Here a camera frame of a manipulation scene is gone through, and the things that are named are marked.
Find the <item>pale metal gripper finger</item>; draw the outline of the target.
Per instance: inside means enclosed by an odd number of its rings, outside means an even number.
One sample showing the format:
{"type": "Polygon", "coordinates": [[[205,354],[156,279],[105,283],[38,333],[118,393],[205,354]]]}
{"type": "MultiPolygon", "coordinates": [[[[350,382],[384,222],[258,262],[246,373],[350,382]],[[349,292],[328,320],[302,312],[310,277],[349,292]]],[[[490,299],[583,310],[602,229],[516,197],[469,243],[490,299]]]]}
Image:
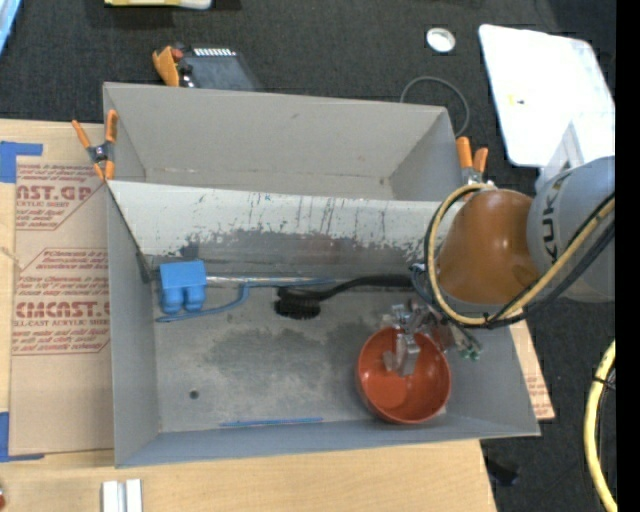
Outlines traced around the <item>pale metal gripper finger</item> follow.
{"type": "Polygon", "coordinates": [[[393,348],[386,350],[382,355],[382,360],[387,371],[407,372],[408,371],[408,343],[404,334],[398,334],[394,340],[393,348]]]}
{"type": "Polygon", "coordinates": [[[399,348],[399,375],[407,377],[415,372],[422,347],[420,345],[402,345],[399,348]]]}

